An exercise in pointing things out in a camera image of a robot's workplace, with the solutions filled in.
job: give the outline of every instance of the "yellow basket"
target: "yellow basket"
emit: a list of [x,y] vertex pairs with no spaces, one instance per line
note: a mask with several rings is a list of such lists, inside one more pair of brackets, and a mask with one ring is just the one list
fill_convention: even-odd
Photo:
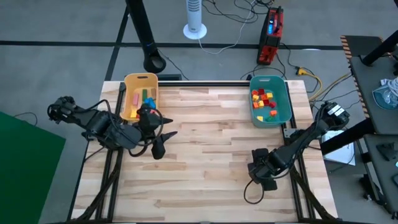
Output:
[[[142,91],[147,90],[147,98],[152,97],[155,101],[156,108],[158,107],[158,84],[157,76],[153,73],[135,73],[130,74],[124,78],[124,83],[126,84],[126,97],[124,98],[124,110],[120,114],[120,117],[127,121],[136,122],[139,119],[132,117],[132,112],[137,111],[142,101]],[[133,105],[134,95],[138,94],[138,104]]]

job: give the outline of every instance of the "teal basket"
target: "teal basket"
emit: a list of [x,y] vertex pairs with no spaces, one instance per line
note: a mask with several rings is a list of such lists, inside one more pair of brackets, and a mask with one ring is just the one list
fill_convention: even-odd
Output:
[[[251,92],[263,88],[265,93],[272,93],[273,99],[276,102],[276,107],[271,108],[265,106],[261,109],[253,108],[253,98]],[[286,84],[283,79],[275,75],[259,75],[253,77],[250,81],[250,110],[252,115],[252,122],[257,128],[274,128],[290,120],[292,117],[292,109],[290,108],[289,96],[286,89]],[[269,112],[276,110],[277,115],[272,121],[266,121],[270,116]],[[260,121],[257,116],[262,116],[264,119]]]

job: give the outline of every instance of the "concrete floor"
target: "concrete floor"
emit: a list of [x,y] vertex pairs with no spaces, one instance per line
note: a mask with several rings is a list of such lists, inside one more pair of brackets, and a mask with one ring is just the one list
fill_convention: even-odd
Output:
[[[146,0],[145,5],[157,42],[195,43],[182,35],[186,23],[183,1]],[[206,5],[214,12],[211,5]],[[276,0],[274,5],[285,10],[282,41],[289,45],[341,45],[340,35],[386,38],[397,29],[398,8],[393,0]],[[235,8],[232,1],[217,1],[217,6],[224,12],[247,16],[247,12]],[[123,0],[0,0],[0,40],[114,42],[125,7]],[[260,16],[257,22],[247,24],[240,43],[258,44],[263,21],[264,16]],[[232,44],[241,26],[225,17],[212,16],[205,10],[203,23],[208,28],[203,43]],[[137,41],[129,20],[123,42]],[[112,47],[0,45],[0,94],[7,96],[0,99],[0,110],[8,114],[34,112],[39,118],[38,127],[67,139],[41,223],[66,219],[86,147],[80,128],[56,125],[48,120],[45,110],[64,95],[75,97],[83,107],[97,102],[112,51]],[[219,55],[206,54],[201,49],[164,48],[161,51],[191,80],[237,80],[256,66],[256,50],[229,49]],[[297,77],[293,68],[287,65],[287,55],[287,50],[279,51],[287,78],[304,79],[306,87],[312,89],[315,81]],[[140,48],[121,48],[112,80],[122,80],[129,73],[144,72],[142,61]],[[340,50],[293,50],[290,61],[311,69],[325,86],[349,71],[345,55]],[[278,61],[271,66],[282,69]],[[169,63],[162,73],[179,71]],[[256,75],[275,74],[279,75],[269,69],[256,72]],[[326,98],[350,90],[354,90],[351,79],[337,86]],[[347,107],[358,101],[358,95],[352,93],[335,101]],[[348,111],[351,114],[348,126],[364,119],[359,104]],[[336,172],[330,175],[339,217],[355,222],[393,223],[383,209],[362,198],[358,176],[347,173],[353,174]]]

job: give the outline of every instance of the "wooden tabletop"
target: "wooden tabletop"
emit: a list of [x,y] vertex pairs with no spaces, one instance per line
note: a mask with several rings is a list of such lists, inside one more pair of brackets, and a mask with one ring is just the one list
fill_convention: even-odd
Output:
[[[119,84],[104,82],[101,93],[113,110]],[[288,84],[297,126],[307,128],[313,119],[304,82]],[[248,87],[160,87],[159,110],[174,120],[164,126],[163,133],[178,134],[166,142],[166,155],[158,161],[150,150],[141,157],[124,151],[113,221],[297,221],[289,176],[278,179],[278,189],[265,192],[261,203],[251,205],[243,200],[244,187],[250,181],[247,164],[252,161],[251,150],[283,145],[280,128],[253,126],[248,94]],[[99,148],[97,142],[90,143],[87,155]],[[86,161],[72,218],[81,215],[100,190],[105,157],[103,150]],[[321,152],[308,148],[303,157],[311,190],[337,217]],[[260,196],[261,186],[252,184],[248,199]],[[300,198],[305,210],[302,192]]]

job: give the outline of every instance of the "white tower fan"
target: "white tower fan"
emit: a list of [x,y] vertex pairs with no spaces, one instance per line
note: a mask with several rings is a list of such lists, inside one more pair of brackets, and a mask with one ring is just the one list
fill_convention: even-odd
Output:
[[201,0],[186,0],[188,24],[185,25],[184,35],[191,40],[198,40],[207,33],[207,28],[201,23]]

